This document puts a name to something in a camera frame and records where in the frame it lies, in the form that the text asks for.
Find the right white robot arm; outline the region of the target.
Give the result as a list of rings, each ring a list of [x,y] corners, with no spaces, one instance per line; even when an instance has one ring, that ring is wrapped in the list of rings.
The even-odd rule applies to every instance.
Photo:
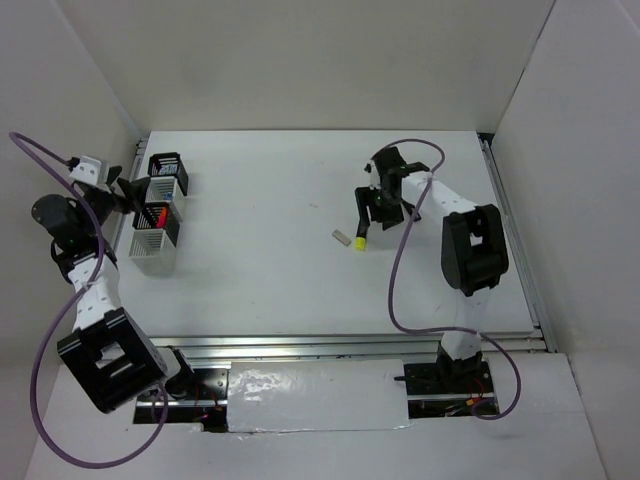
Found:
[[[460,391],[481,367],[479,327],[489,293],[509,267],[499,209],[479,205],[434,178],[436,167],[408,163],[392,143],[369,160],[370,183],[354,194],[359,215],[355,248],[366,248],[371,223],[388,230],[409,216],[405,231],[427,217],[441,228],[440,266],[459,302],[452,327],[443,329],[436,379],[448,392]]]

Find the yellow cap black highlighter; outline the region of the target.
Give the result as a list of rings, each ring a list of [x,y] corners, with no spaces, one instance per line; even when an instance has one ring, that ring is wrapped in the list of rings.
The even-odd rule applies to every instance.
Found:
[[[365,251],[367,245],[367,229],[359,229],[356,234],[354,247],[357,251]]]

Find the pink cap black highlighter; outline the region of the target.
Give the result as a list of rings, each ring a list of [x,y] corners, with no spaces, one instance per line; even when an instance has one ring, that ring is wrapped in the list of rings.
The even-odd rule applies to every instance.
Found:
[[[168,215],[169,215],[169,208],[163,207],[158,216],[158,220],[156,223],[157,228],[164,228],[166,226]]]

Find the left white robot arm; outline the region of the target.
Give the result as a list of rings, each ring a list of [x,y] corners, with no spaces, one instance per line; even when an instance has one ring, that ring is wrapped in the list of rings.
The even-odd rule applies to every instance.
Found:
[[[121,170],[89,157],[69,167],[81,198],[49,194],[38,199],[33,219],[52,238],[50,255],[62,277],[80,294],[71,334],[57,352],[94,405],[110,413],[161,383],[175,399],[196,390],[197,374],[175,347],[157,347],[122,305],[116,255],[98,234],[114,213],[133,214],[145,232],[173,241],[179,227],[166,203],[145,202],[151,182],[121,178]]]

